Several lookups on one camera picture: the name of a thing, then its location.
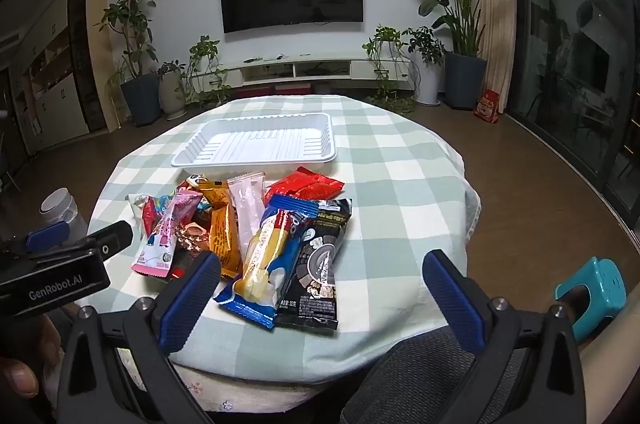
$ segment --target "checkered tablecloth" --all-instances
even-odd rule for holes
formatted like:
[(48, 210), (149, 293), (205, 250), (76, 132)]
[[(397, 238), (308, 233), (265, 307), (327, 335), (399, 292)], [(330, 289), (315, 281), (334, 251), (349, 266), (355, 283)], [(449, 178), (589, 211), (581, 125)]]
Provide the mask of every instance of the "checkered tablecloth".
[[(345, 183), (353, 199), (344, 245), (335, 260), (338, 330), (320, 335), (293, 328), (269, 332), (209, 301), (177, 364), (249, 380), (316, 383), (371, 362), (393, 344), (445, 324), (422, 282), (424, 254), (443, 249), (466, 274), (465, 244), (480, 200), (464, 176), (462, 158), (435, 133), (385, 110), (341, 96), (270, 96), (237, 100), (172, 128), (124, 157), (95, 205), (89, 230), (132, 222), (127, 194), (165, 194), (186, 173), (172, 157), (203, 123), (244, 115), (326, 112), (337, 157), (322, 173)], [(123, 310), (156, 295), (158, 280), (130, 267), (134, 244), (106, 264), (111, 286), (85, 303)]]

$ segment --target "black snack package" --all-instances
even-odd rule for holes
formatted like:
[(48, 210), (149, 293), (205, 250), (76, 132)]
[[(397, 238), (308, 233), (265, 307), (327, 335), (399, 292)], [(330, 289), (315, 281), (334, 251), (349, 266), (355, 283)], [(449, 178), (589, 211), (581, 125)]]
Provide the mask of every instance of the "black snack package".
[(287, 279), (275, 322), (336, 330), (333, 260), (351, 217), (351, 200), (314, 202), (318, 204), (318, 217), (302, 237), (302, 247)]

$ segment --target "curtain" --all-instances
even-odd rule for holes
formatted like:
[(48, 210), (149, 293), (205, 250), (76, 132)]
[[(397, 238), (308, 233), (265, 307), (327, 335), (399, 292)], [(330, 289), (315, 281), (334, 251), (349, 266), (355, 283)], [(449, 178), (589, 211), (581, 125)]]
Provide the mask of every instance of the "curtain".
[(486, 88), (500, 94), (498, 112), (509, 93), (516, 40), (516, 0), (482, 0), (480, 25), (485, 24), (480, 57), (487, 60)]

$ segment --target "white tv cabinet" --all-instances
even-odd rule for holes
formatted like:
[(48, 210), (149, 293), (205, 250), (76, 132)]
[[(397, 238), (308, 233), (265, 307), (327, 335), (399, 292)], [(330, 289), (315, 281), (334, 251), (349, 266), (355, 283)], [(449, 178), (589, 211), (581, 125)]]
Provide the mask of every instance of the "white tv cabinet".
[[(402, 59), (381, 58), (383, 68), (398, 88), (410, 88), (411, 63)], [(316, 53), (285, 56), (280, 59), (252, 62), (225, 62), (225, 84), (232, 88), (249, 85), (309, 82), (315, 80), (341, 81), (352, 86), (374, 88), (375, 67), (364, 51), (355, 53)], [(218, 81), (213, 74), (199, 74), (191, 78), (196, 92), (208, 92)]]

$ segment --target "sliding glass door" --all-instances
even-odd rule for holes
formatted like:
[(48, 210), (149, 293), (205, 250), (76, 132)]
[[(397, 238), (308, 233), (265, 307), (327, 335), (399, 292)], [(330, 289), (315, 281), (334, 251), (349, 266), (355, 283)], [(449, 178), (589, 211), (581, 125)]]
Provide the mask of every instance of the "sliding glass door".
[(508, 112), (633, 226), (640, 215), (638, 0), (517, 1)]

